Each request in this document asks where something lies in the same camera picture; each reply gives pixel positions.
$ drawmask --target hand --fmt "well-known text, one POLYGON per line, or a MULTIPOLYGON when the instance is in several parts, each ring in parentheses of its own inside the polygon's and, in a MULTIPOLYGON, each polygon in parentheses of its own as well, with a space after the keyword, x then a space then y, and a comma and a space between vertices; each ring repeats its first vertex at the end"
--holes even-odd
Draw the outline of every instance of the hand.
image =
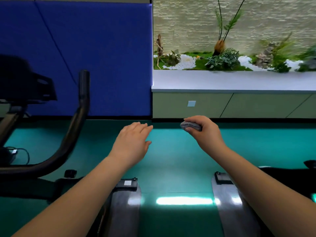
POLYGON ((119 160, 131 168, 140 162, 148 151, 151 141, 146 141, 153 126, 134 122, 125 126, 118 134, 109 157, 119 160))
POLYGON ((218 151, 226 147, 218 125, 206 116, 193 116, 184 120, 202 126, 202 131, 197 131, 191 127, 187 127, 185 130, 196 139, 202 150, 210 156, 216 155, 218 151))

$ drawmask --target stone wall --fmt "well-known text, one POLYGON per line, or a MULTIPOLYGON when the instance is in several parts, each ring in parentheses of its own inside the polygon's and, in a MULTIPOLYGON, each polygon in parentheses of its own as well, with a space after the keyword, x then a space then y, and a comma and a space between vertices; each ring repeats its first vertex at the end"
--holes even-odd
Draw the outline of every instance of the stone wall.
MULTIPOLYGON (((220 0, 224 24, 242 0, 220 0)), ((217 0, 153 0, 154 39, 161 34, 166 52, 212 51, 219 29, 217 0)), ((259 40, 280 41, 290 32, 293 52, 316 44, 316 0, 246 0, 244 14, 226 39, 243 54, 262 49, 259 40)))

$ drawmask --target black handlebar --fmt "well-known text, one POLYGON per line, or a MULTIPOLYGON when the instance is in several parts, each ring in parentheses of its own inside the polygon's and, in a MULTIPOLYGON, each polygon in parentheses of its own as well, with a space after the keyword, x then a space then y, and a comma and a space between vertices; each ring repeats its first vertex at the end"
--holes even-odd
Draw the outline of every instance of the black handlebar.
POLYGON ((0 167, 0 179, 33 179, 47 175, 61 167, 73 151, 90 108, 90 73, 79 74, 79 107, 71 119, 59 149, 49 159, 34 165, 0 167))

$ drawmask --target white ledge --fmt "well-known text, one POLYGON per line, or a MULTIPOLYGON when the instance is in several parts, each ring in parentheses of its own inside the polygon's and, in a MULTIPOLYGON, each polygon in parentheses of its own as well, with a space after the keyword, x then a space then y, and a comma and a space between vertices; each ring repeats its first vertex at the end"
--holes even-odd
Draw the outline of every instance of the white ledge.
POLYGON ((153 70, 152 92, 315 93, 316 72, 153 70))

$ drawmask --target white sticker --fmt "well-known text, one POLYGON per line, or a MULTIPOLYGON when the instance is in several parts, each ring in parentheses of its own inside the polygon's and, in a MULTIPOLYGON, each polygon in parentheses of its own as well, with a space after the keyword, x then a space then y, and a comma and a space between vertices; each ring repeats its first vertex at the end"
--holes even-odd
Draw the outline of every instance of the white sticker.
POLYGON ((131 180, 126 180, 126 181, 124 182, 124 185, 132 185, 132 181, 131 181, 131 180))

